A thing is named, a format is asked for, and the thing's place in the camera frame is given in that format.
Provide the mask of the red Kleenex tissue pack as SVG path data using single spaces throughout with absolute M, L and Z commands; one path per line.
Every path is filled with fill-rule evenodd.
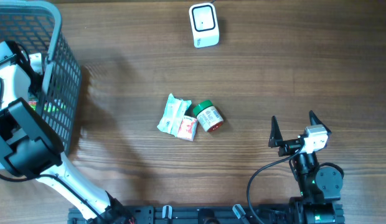
M 198 120 L 190 116 L 184 116 L 177 132 L 179 139 L 193 141 L 198 125 Z

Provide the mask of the clear gummy candy bag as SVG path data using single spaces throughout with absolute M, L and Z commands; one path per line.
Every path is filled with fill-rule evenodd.
M 33 110 L 36 110 L 37 108 L 37 105 L 39 104 L 39 99 L 38 97 L 36 97 L 35 95 L 29 95 L 29 99 L 28 99 L 28 104 L 29 106 L 33 109 Z

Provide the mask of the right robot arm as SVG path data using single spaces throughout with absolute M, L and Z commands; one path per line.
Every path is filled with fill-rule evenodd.
M 300 190 L 287 204 L 287 223 L 344 223 L 341 199 L 344 171 L 331 163 L 319 163 L 316 153 L 327 147 L 331 130 L 309 112 L 310 125 L 296 139 L 284 140 L 275 116 L 271 118 L 268 146 L 286 157 Z

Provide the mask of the green lid jar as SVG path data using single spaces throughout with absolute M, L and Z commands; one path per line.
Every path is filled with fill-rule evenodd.
M 224 123 L 223 117 L 210 100 L 205 100 L 193 108 L 193 113 L 205 132 L 211 133 Z

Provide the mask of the mint green wipes pack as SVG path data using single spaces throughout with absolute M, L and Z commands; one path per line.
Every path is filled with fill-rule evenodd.
M 176 137 L 185 113 L 191 104 L 191 100 L 178 99 L 175 98 L 172 93 L 170 93 L 166 102 L 163 116 L 157 125 L 158 130 Z

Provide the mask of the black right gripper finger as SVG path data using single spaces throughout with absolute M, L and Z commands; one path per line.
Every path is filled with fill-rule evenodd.
M 280 147 L 283 144 L 283 137 L 281 135 L 280 127 L 278 125 L 276 116 L 271 117 L 271 132 L 268 141 L 269 147 Z
M 313 110 L 309 112 L 309 121 L 311 126 L 322 125 L 327 131 L 327 134 L 332 134 L 331 130 L 316 116 Z

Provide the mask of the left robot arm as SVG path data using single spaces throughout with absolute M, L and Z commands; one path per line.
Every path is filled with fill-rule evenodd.
M 133 215 L 69 161 L 58 134 L 28 104 L 39 95 L 42 76 L 25 47 L 0 42 L 0 164 L 8 182 L 36 180 L 72 203 L 87 223 L 134 223 Z

